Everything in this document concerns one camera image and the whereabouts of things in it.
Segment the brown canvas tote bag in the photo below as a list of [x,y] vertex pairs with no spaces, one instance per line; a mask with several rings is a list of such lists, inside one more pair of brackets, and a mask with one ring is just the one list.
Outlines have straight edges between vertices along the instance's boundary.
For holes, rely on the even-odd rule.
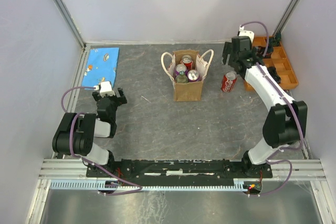
[[[197,70],[200,80],[189,83],[177,83],[174,79],[176,66],[181,63],[183,56],[191,56],[192,68]],[[214,51],[209,49],[200,55],[196,50],[178,50],[172,54],[164,52],[161,55],[161,65],[173,85],[174,101],[200,101],[202,98],[203,83],[207,77],[209,67],[214,57]]]

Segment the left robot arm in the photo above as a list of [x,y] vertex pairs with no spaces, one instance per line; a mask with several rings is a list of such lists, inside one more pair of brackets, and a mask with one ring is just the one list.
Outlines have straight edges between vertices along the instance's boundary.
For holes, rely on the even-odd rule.
[[98,164],[98,171],[105,177],[116,171],[113,153],[93,142],[95,138],[113,138],[117,130],[116,113],[119,106],[126,104],[123,89],[101,94],[94,91],[92,96],[97,103],[96,113],[66,112],[53,137],[52,148],[57,154],[75,155],[87,162]]

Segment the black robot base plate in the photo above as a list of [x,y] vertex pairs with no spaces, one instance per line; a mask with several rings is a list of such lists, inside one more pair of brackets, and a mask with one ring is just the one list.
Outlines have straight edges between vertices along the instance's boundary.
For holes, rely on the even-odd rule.
[[88,178],[107,178],[111,174],[124,179],[120,185],[133,184],[142,187],[182,187],[182,186],[232,186],[234,179],[272,178],[268,164],[249,165],[242,161],[227,159],[213,160],[172,160],[154,161],[144,159],[123,159],[114,161],[114,169],[104,172],[98,167],[85,163]]

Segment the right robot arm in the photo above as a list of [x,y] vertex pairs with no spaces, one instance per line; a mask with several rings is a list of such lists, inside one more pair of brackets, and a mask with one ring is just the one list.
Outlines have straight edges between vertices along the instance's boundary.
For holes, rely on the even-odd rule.
[[303,145],[308,106],[288,95],[273,79],[248,36],[235,36],[226,42],[223,58],[254,88],[268,110],[262,139],[246,151],[241,160],[243,175],[254,177],[260,165],[267,163],[278,151],[294,150],[296,143]]

